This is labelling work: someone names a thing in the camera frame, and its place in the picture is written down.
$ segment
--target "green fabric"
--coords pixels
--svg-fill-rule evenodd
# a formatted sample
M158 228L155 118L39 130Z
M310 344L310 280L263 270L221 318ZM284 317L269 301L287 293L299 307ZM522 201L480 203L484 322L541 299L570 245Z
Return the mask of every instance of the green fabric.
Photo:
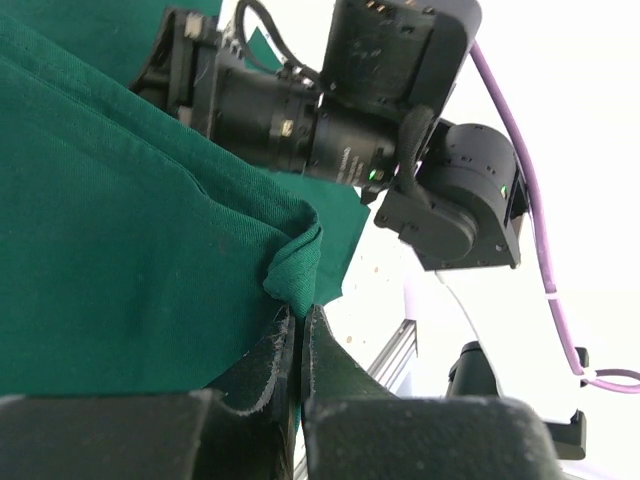
M215 15L221 4L222 0L3 0L0 11L127 85L149 54L166 6L195 8ZM286 40L294 44L304 39ZM261 35L254 34L251 44L264 63L278 65ZM314 300L325 305L342 295L342 279L369 209L359 204L351 187L283 173L271 176L318 212L324 241Z
M0 78L0 393L198 388L307 313L307 203L4 15Z

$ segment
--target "white background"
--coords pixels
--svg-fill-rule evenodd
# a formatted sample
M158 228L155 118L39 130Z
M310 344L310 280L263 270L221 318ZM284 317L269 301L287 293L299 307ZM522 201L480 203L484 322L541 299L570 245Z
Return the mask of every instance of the white background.
M321 68L333 1L263 3L290 49ZM225 18L234 4L225 0ZM640 369L640 7L631 0L484 0L481 5L477 40L534 157L559 290L576 343L589 348L595 368ZM504 131L471 61L444 116ZM520 272L487 275L475 289L493 302L497 322L514 316L519 322L550 322L526 233L522 247ZM389 232L367 226L345 279L345 295L327 308L331 326L367 367L404 317L406 279L422 307L416 388L421 395L441 395L449 367L473 333L447 292L418 271ZM518 311L505 311L504 298L517 298ZM553 389L546 394L552 396ZM640 396L587 388L579 407L588 418L588 458L575 466L580 474L638 478Z

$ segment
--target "green cloth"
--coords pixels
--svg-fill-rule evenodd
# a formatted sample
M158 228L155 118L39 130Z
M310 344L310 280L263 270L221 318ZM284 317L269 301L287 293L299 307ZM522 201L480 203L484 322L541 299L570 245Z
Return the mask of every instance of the green cloth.
M199 388L339 295L352 190L278 185L123 87L163 8L3 2L0 394Z

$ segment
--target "white surface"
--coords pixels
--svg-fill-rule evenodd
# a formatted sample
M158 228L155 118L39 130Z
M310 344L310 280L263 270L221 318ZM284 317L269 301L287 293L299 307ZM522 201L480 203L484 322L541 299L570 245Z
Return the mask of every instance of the white surface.
M294 53L320 68L333 2L263 1ZM226 0L225 12L234 3ZM629 0L481 4L478 41L536 162L559 290L576 343L589 348L595 368L640 369L640 256L634 225L640 173L638 6ZM470 61L445 117L504 131ZM423 375L414 378L414 388L441 395L449 367L474 335L443 287L433 276L416 273L415 263L388 233L368 225L345 280L345 296L327 309L332 329L356 360L368 366L403 317L406 267L424 286L420 300L426 306L419 318ZM473 291L457 293L486 295L496 321L514 317L503 300L517 296L522 301L518 321L551 322L539 295L531 242L523 243L528 247L524 273L518 273L522 278L513 280L512 272L501 279L487 274L469 288ZM497 284L506 290L497 293ZM545 361L542 345L538 361ZM541 394L552 397L555 392L547 387ZM584 472L591 469L593 478L637 478L640 397L587 388L579 406L589 425L588 458L578 466L580 475L590 478Z

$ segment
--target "purple cord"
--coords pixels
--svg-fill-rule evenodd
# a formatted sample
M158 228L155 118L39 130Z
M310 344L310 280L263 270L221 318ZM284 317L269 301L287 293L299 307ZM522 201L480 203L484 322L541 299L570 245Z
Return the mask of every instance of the purple cord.
M482 77L482 81L489 91L489 95L491 96L491 99L493 100L493 103L498 110L498 114L500 115L500 118L502 119L502 122L504 123L507 132L511 137L514 149L518 157L520 158L522 171L524 174L525 182L527 184L529 202L531 205L533 235L536 245L538 264L540 265L540 273L542 275L542 283L544 285L544 291L548 296L554 297L548 300L549 308L551 309L551 315L553 316L553 321L556 324L560 342L562 343L562 348L565 355L567 356L567 360L569 361L571 370L575 375L582 376L585 374L585 371L580 364L580 357L578 357L575 345L573 343L573 340L571 339L571 333L569 332L569 326L567 325L564 311L562 310L562 306L560 305L560 300L558 300L558 298L556 297L557 288L550 255L549 238L547 235L547 226L542 204L542 193L540 192L540 185L538 184L538 178L533 167L533 161L531 160L529 150L527 149L524 139L522 138L520 129L518 128L518 125L513 118L511 109L509 108L509 105L507 105L507 102L504 99L502 92L500 91L500 87L498 86L496 79L494 78L493 73L491 72L491 69L489 68L489 65L487 64L487 61L484 58L484 55L482 54L482 51L480 50L478 44L475 44L471 48L471 58L473 60L473 63L476 65L478 72L480 73L480 77ZM612 392L640 393L640 384L620 385L617 383L600 380L600 377L627 377L640 381L640 372L634 372L632 370L624 369L605 369L596 370L596 376L598 378L585 379L585 381L595 387Z

